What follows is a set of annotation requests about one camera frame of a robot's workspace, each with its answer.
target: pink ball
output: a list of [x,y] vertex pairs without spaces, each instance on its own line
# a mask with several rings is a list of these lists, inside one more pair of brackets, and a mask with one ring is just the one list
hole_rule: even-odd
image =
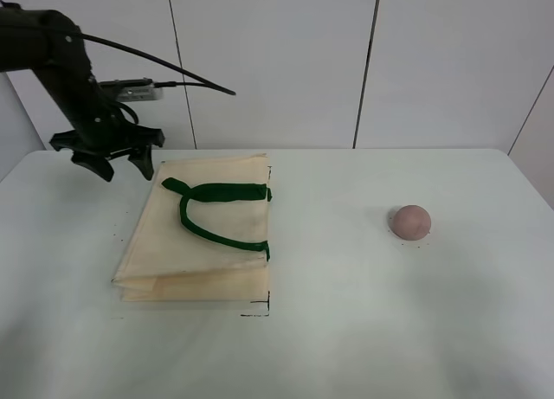
[[392,231],[405,241],[419,241],[431,229],[431,216],[423,207],[404,206],[392,220]]

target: white wall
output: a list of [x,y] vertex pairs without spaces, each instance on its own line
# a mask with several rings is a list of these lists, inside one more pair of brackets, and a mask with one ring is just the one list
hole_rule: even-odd
[[554,209],[554,78],[533,107],[510,158]]
[[0,179],[29,152],[43,149],[6,74],[0,74]]
[[349,148],[375,0],[172,0],[198,148]]
[[554,57],[553,0],[381,0],[358,147],[508,151]]
[[[168,0],[4,1],[20,3],[29,10],[59,10],[85,33],[179,63]],[[128,53],[91,42],[86,43],[86,48],[98,80],[142,77],[156,81],[182,80],[180,74]],[[188,69],[193,73],[202,72],[202,69]],[[71,125],[30,71],[13,72],[10,78],[47,147],[54,133],[71,129]],[[162,100],[134,102],[129,106],[137,111],[142,125],[164,130],[165,148],[194,148],[189,109],[182,87],[165,89]]]

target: green strap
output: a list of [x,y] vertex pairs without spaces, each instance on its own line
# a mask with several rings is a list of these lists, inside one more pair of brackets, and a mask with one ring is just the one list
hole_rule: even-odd
[[269,261],[269,245],[267,241],[260,241],[257,243],[249,243],[245,241],[235,241],[226,237],[216,235],[209,232],[205,228],[201,228],[196,225],[187,216],[187,204],[190,200],[197,200],[203,203],[228,203],[237,200],[265,200],[271,201],[271,190],[265,184],[239,184],[239,183],[206,183],[200,184],[196,187],[189,187],[182,181],[176,178],[167,178],[162,182],[162,185],[170,191],[174,191],[183,198],[179,202],[179,213],[181,217],[181,224],[185,226],[190,232],[195,235],[201,236],[209,241],[221,243],[225,246],[231,246],[232,248],[251,250],[254,252],[266,251],[267,260]]

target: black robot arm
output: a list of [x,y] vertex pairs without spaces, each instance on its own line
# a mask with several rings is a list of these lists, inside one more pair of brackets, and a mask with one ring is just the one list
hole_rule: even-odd
[[[107,181],[113,177],[108,161],[128,155],[129,161],[150,180],[153,175],[151,148],[164,144],[164,134],[160,129],[140,126],[125,118],[121,111],[129,108],[115,99],[113,90],[104,90],[94,78],[83,38],[96,37],[83,35],[79,27],[58,11],[22,10],[17,4],[4,3],[4,8],[0,8],[0,72],[31,69],[68,118],[74,130],[52,137],[50,144],[55,150],[73,150],[75,164]],[[200,80],[202,84],[198,86],[235,94],[170,63],[165,64]]]

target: table surface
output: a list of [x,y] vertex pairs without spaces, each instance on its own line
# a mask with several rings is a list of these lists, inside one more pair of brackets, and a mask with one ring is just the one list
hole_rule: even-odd
[[[151,183],[28,155],[0,183],[0,396],[554,397],[554,212],[506,155],[267,153],[262,318],[127,308],[110,279]],[[432,216],[422,241],[389,231],[405,204]]]

